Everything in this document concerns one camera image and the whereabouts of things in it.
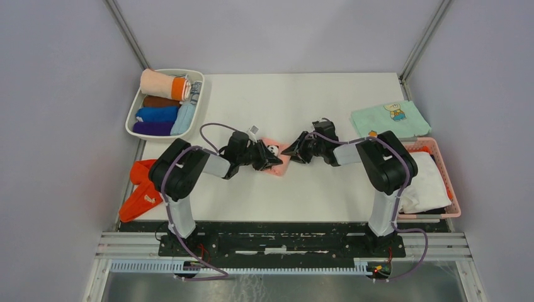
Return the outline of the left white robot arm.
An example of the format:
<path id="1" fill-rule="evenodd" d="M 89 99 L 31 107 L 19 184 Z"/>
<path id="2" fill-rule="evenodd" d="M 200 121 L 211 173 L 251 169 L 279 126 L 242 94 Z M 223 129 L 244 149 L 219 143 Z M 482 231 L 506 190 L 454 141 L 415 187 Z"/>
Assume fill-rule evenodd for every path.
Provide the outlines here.
<path id="1" fill-rule="evenodd" d="M 198 248 L 198 239 L 192 235 L 196 223 L 189 195 L 200 176 L 230 179 L 242 166 L 249 165 L 256 171 L 267 171 L 283 165 L 283 160 L 278 156 L 278 147 L 238 130 L 215 154 L 178 138 L 155 161 L 149 180 L 164 198 L 169 230 L 176 235 L 174 248 L 181 255 L 192 255 Z"/>

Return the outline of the pink panda towel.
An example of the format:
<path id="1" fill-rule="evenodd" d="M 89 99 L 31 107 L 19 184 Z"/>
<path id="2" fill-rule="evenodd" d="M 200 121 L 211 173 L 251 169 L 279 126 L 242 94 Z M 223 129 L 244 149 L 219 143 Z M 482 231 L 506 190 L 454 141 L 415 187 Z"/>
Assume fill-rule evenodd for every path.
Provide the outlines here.
<path id="1" fill-rule="evenodd" d="M 290 145 L 288 143 L 280 143 L 276 140 L 269 138 L 262 138 L 261 140 L 267 146 L 268 150 L 282 161 L 282 164 L 274 165 L 273 167 L 270 167 L 269 169 L 266 169 L 263 172 L 278 177 L 284 176 L 290 163 L 290 156 L 283 155 L 282 152 Z"/>

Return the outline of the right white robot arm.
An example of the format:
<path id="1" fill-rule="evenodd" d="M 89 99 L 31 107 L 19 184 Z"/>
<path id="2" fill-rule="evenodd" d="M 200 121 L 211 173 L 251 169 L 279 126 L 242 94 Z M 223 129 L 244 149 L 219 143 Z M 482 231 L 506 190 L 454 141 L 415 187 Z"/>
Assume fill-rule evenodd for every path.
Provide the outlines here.
<path id="1" fill-rule="evenodd" d="M 312 132 L 303 131 L 289 147 L 281 151 L 294 162 L 308 164 L 321 157 L 326 164 L 339 167 L 362 164 L 375 197 L 364 239 L 368 255 L 379 257 L 389 249 L 387 236 L 397 231 L 397 215 L 403 191 L 418 174 L 416 161 L 390 130 L 375 137 L 342 142 L 334 123 L 328 119 L 314 121 Z"/>

